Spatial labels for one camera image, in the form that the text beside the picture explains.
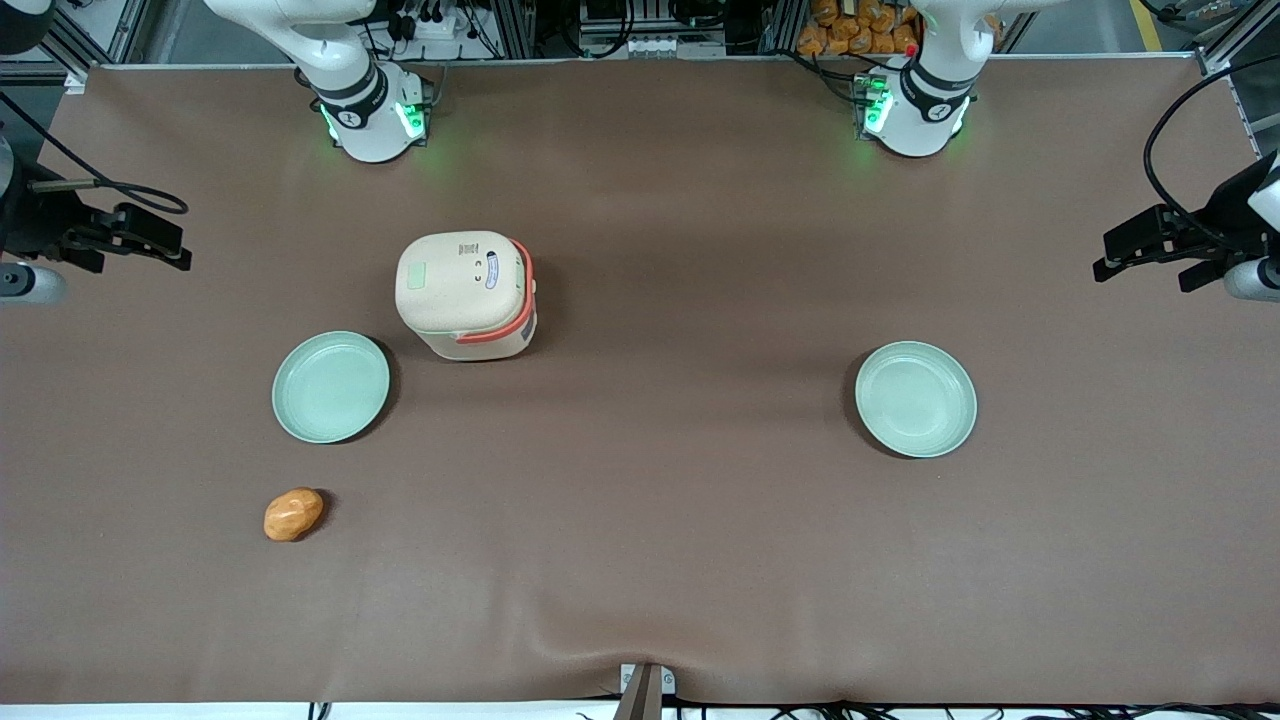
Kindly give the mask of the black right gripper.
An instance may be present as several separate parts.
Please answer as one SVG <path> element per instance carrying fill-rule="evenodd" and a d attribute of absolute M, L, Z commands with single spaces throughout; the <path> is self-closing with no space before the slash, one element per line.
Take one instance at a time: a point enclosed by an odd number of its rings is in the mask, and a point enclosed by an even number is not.
<path fill-rule="evenodd" d="M 193 254 L 183 249 L 183 229 L 145 208 L 119 202 L 113 209 L 113 241 L 101 211 L 73 192 L 8 190 L 1 202 L 3 251 L 19 259 L 69 263 L 100 273 L 108 254 L 147 258 L 188 272 Z"/>

